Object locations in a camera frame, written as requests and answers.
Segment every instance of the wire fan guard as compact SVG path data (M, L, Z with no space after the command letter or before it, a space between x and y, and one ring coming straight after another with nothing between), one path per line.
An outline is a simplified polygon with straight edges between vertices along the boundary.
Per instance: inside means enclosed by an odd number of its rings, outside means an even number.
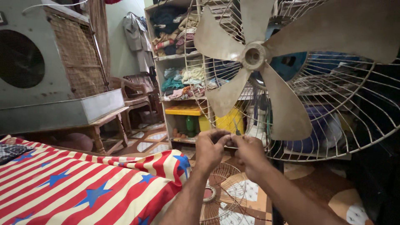
M220 163L210 174L204 192L200 224L219 224L244 198L246 182L234 166Z
M275 2L266 39L326 2ZM233 39L245 44L240 1L192 1L188 12L201 19L205 6L210 7L220 26ZM195 50L193 36L188 35L191 31L186 26L187 73L204 81L206 90L225 85L242 68L241 63L189 55ZM252 73L234 108L224 117L216 117L204 97L194 96L213 127L234 133L235 119L239 127L244 127L245 134L263 140L269 158L284 161L345 157L382 141L400 128L400 80L396 73L400 69L399 55L391 64L383 65L368 58L339 52L300 52L274 57L270 66L305 106L312 124L311 137L302 141L271 140L271 103L263 79L257 73ZM398 143L399 138L395 136L390 140ZM279 150L271 151L273 147L277 149L275 144L279 144Z

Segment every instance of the wire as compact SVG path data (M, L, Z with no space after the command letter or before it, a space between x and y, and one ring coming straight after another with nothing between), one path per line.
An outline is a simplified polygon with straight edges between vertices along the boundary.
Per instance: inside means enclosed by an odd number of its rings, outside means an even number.
M25 14L26 14L26 13L25 13L26 10L28 10L28 9L30 9L30 8L33 8L33 7L37 7L37 6L76 6L76 5L83 4L83 3L87 2L87 1L89 1L89 0L85 0L85 1L83 1L83 2L78 2L78 3L70 4L70 5L60 5L60 4L41 4L41 5L34 5L34 6L30 6L30 7L26 8L26 9L24 9L24 10L22 11L22 14L25 15Z

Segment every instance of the wooden chair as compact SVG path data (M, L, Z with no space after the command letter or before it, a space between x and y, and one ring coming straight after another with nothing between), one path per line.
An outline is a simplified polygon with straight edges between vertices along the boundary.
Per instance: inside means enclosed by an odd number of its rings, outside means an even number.
M124 112L122 115L122 123L124 128L126 129L126 133L131 133L132 128L130 125L129 111L132 109L140 108L143 106L148 106L150 110L150 115L153 120L153 109L151 107L151 102L149 99L149 94L146 92L146 89L143 85L134 84L129 80L119 77L110 77L110 88L122 90L122 95L124 97L125 106L129 107L128 110ZM125 88L132 89L136 92L136 94L127 94Z

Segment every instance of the hand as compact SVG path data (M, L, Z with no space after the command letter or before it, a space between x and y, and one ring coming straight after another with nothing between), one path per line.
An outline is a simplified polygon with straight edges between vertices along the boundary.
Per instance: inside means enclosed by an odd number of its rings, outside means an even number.
M245 165L246 176L253 182L259 177L260 171L269 166L265 157L262 141L256 137L247 135L231 135L232 142L238 147L235 156L239 158L239 164Z
M196 141L195 168L207 174L218 166L224 154L224 146L230 142L231 133L226 130L212 129L200 132Z

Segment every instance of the pedestal fan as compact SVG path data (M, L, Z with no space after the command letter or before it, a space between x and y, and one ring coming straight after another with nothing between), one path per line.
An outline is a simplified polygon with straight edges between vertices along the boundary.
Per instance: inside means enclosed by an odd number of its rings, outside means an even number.
M200 22L185 52L203 55L206 74L206 100L196 101L214 127L233 131L219 121L241 115L271 159L365 149L400 128L399 9L391 0L192 2Z

